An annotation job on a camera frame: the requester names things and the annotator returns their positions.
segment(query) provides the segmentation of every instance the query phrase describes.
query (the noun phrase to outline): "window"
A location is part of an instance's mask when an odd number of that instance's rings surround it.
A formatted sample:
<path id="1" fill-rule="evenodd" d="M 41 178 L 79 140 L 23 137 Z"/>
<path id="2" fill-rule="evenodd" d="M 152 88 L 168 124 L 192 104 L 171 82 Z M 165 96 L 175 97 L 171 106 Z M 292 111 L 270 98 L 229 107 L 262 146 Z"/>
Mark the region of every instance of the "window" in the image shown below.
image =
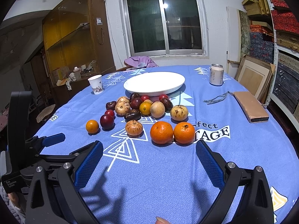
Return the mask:
<path id="1" fill-rule="evenodd" d="M 131 56 L 206 54 L 201 0 L 123 0 Z"/>

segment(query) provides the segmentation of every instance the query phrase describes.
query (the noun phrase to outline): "blue tablecloth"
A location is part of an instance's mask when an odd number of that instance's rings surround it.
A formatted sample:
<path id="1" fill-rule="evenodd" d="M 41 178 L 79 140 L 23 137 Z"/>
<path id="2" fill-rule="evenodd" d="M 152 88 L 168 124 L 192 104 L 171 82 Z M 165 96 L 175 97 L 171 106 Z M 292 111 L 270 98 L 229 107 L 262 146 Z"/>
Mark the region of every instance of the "blue tablecloth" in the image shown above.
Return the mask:
<path id="1" fill-rule="evenodd" d="M 107 102 L 126 94 L 124 82 L 152 71 L 177 72 L 186 78 L 185 84 L 169 97 L 174 105 L 187 106 L 189 122 L 196 125 L 198 138 L 239 167 L 262 166 L 274 199 L 275 221 L 280 223 L 290 211 L 299 196 L 299 160 L 290 141 L 271 114 L 268 122 L 249 123 L 231 95 L 217 104 L 203 103 L 228 90 L 246 90 L 226 73 L 221 87 L 209 84 L 208 69 L 165 66 L 105 75 L 103 93 L 94 95 L 87 87 L 58 109 L 58 118 L 49 120 L 38 131 L 39 137 L 60 132 L 66 136 L 63 143 L 45 148 L 42 154 L 69 154 L 95 140 L 103 143 L 104 155 L 87 186 L 80 190 L 102 224 L 154 223 L 155 216 L 172 224 L 198 223 L 219 193 L 196 156 L 195 144 L 152 144 L 150 129 L 156 121 L 151 117 L 140 120 L 144 134 L 139 139 L 127 137 L 125 121 L 120 117 L 116 117 L 111 131 L 101 129 L 97 135 L 88 135 L 86 122 L 99 120 Z M 175 126 L 169 114 L 162 120 Z M 224 223 L 232 219 L 242 191 L 239 187 Z"/>

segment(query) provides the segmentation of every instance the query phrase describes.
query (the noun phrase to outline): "metal screw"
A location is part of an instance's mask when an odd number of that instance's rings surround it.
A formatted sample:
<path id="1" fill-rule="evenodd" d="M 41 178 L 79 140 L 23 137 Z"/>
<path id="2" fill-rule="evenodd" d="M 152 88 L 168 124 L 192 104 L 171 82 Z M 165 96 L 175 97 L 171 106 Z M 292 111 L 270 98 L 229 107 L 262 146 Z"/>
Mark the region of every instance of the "metal screw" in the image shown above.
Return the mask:
<path id="1" fill-rule="evenodd" d="M 230 161 L 227 165 L 230 168 L 235 168 L 236 167 L 235 163 L 233 163 L 232 161 Z"/>
<path id="2" fill-rule="evenodd" d="M 41 172 L 42 171 L 42 166 L 38 166 L 37 168 L 36 168 L 36 171 L 39 173 L 39 172 Z"/>
<path id="3" fill-rule="evenodd" d="M 262 168 L 261 166 L 257 166 L 255 169 L 256 169 L 258 172 L 262 172 L 262 171 L 263 171 L 263 168 Z"/>
<path id="4" fill-rule="evenodd" d="M 71 167 L 71 164 L 69 162 L 66 162 L 64 165 L 63 165 L 63 168 L 65 169 L 68 169 Z"/>

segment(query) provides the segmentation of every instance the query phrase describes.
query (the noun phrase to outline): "small orange fruit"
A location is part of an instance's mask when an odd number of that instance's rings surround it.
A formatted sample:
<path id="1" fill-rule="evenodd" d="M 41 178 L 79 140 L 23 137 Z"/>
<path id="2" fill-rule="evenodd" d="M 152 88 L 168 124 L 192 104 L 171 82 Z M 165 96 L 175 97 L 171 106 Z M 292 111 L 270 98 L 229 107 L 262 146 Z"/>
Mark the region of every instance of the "small orange fruit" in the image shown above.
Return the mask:
<path id="1" fill-rule="evenodd" d="M 173 136 L 178 143 L 188 144 L 194 140 L 195 128 L 188 122 L 178 123 L 174 127 Z"/>
<path id="2" fill-rule="evenodd" d="M 86 130 L 90 134 L 95 134 L 99 131 L 99 123 L 96 120 L 89 120 L 86 123 Z"/>
<path id="3" fill-rule="evenodd" d="M 150 115 L 151 105 L 152 104 L 150 102 L 143 102 L 139 107 L 140 113 L 143 114 L 143 115 Z"/>
<path id="4" fill-rule="evenodd" d="M 165 144 L 172 140 L 173 130 L 170 123 L 158 121 L 150 129 L 150 137 L 157 144 Z"/>

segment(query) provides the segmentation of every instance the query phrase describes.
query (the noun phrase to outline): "white plate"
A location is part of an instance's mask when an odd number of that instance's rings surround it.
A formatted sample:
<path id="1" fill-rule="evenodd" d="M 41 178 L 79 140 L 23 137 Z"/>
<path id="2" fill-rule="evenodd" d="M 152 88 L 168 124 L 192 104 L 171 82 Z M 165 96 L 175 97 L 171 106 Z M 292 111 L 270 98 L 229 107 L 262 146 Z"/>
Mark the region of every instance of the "white plate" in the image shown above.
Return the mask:
<path id="1" fill-rule="evenodd" d="M 174 72 L 157 71 L 131 77 L 124 83 L 130 93 L 139 93 L 150 97 L 168 94 L 178 90 L 185 78 Z"/>

